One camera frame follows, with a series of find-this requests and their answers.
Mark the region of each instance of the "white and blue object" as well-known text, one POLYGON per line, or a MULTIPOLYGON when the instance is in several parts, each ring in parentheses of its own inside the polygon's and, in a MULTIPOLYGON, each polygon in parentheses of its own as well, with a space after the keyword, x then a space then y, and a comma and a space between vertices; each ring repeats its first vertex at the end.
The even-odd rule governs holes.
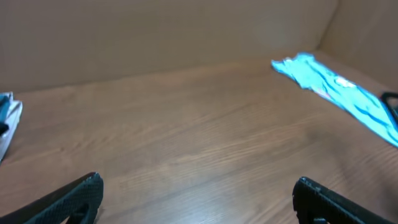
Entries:
POLYGON ((332 72, 312 54, 299 53, 295 58, 272 61, 272 67, 310 89, 356 119, 389 143, 398 147, 398 131, 384 104, 360 86, 332 72))

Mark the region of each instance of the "beige wall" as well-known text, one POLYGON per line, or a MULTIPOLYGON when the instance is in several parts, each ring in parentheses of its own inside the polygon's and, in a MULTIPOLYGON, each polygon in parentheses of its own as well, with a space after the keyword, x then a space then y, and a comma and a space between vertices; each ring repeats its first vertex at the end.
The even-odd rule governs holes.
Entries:
POLYGON ((321 49, 398 91, 398 1, 341 0, 321 49))
POLYGON ((312 50, 336 0, 2 0, 0 91, 312 50))

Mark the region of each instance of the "blue cloth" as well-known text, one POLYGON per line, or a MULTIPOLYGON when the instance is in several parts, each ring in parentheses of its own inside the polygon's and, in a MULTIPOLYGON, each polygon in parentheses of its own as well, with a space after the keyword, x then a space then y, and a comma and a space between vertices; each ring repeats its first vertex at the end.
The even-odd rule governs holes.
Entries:
POLYGON ((398 147, 398 132, 383 103, 360 86, 332 72, 315 60, 312 54, 300 53, 272 66, 295 80, 303 89, 310 89, 356 119, 386 141, 398 147))

